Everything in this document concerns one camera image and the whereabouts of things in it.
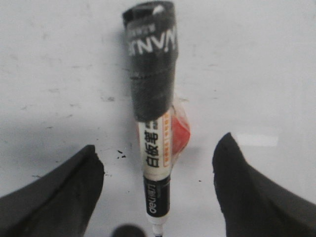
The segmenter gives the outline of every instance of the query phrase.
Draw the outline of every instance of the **black wrapping tape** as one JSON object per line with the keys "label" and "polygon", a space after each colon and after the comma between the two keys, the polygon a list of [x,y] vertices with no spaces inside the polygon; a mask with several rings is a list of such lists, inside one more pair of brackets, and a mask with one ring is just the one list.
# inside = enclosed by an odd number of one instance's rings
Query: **black wrapping tape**
{"label": "black wrapping tape", "polygon": [[171,106],[175,63],[178,56],[174,5],[153,1],[123,14],[131,90],[138,121],[156,120]]}
{"label": "black wrapping tape", "polygon": [[153,217],[161,217],[170,209],[170,176],[160,181],[144,177],[146,209]]}

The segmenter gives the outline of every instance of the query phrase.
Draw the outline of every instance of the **marker label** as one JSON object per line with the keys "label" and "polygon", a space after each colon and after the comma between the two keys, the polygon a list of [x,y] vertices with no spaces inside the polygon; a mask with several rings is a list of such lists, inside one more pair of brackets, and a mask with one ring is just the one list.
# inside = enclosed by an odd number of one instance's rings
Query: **marker label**
{"label": "marker label", "polygon": [[172,154],[171,112],[157,120],[139,123],[140,152],[144,176],[162,180],[170,175]]}

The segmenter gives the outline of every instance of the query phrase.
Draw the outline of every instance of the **black tape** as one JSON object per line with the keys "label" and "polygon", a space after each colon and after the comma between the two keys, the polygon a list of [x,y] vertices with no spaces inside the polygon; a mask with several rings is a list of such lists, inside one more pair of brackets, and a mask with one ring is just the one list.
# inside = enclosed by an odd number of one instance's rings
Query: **black tape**
{"label": "black tape", "polygon": [[171,106],[178,56],[174,5],[154,1],[123,14],[131,58],[131,90],[138,121],[156,120]]}
{"label": "black tape", "polygon": [[146,209],[153,217],[161,217],[170,209],[170,176],[160,181],[144,177]]}

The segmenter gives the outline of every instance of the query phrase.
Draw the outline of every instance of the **deli logo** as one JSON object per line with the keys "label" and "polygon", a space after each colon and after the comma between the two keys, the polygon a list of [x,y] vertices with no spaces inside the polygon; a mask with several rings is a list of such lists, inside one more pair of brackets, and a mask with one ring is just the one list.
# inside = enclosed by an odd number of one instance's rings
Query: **deli logo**
{"label": "deli logo", "polygon": [[152,214],[156,214],[157,213],[156,186],[153,184],[148,184],[147,193],[148,193],[148,209]]}
{"label": "deli logo", "polygon": [[129,56],[143,55],[144,53],[152,53],[154,51],[163,50],[167,53],[172,45],[172,50],[176,48],[176,27],[163,31],[160,36],[147,36],[144,39],[134,39],[128,43]]}

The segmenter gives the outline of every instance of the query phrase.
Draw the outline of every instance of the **black object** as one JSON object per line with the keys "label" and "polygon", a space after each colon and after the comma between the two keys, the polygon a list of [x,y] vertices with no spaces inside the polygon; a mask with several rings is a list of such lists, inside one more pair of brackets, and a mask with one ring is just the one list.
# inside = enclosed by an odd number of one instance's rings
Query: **black object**
{"label": "black object", "polygon": [[216,146],[213,168],[227,237],[316,237],[316,206],[251,167],[230,133]]}
{"label": "black object", "polygon": [[82,237],[103,187],[93,145],[0,199],[1,237]]}
{"label": "black object", "polygon": [[122,225],[117,227],[111,237],[146,237],[144,232],[134,225]]}
{"label": "black object", "polygon": [[123,14],[137,121],[156,120],[171,106],[178,43],[174,5],[139,4]]}
{"label": "black object", "polygon": [[166,215],[170,209],[170,175],[159,181],[144,177],[147,213],[153,217]]}

